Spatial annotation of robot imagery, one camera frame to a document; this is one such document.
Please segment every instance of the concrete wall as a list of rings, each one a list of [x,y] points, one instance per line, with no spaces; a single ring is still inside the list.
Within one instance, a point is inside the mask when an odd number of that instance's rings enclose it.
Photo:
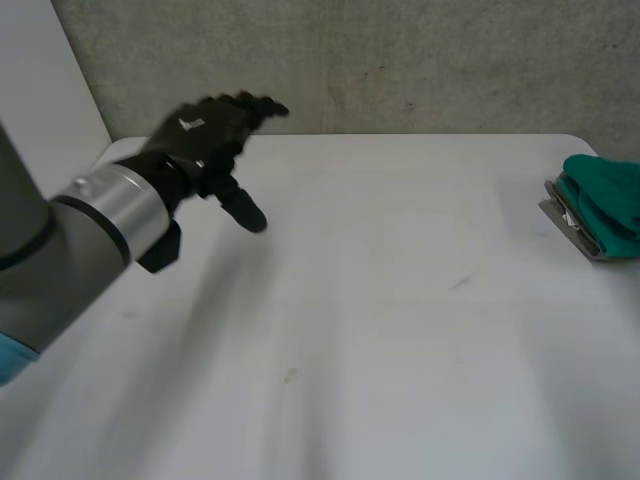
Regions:
[[[633,0],[54,0],[115,138],[269,93],[272,133],[557,132],[640,158]]]

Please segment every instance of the robotic hand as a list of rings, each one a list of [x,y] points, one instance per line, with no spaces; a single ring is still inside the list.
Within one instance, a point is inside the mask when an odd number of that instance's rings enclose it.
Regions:
[[[185,104],[137,155],[108,164],[49,202],[0,126],[0,386],[37,360],[132,261],[156,273],[178,259],[179,204],[218,198],[241,226],[267,220],[231,176],[249,135],[289,110],[246,92]]]
[[[207,97],[182,105],[169,115],[144,145],[142,153],[118,164],[139,173],[160,194],[171,217],[192,195],[214,195],[241,226],[253,233],[267,228],[267,219],[249,194],[231,176],[235,157],[250,134],[270,117],[289,110],[270,97],[242,92],[236,97]],[[171,220],[166,234],[138,263],[156,273],[178,258],[180,228]]]

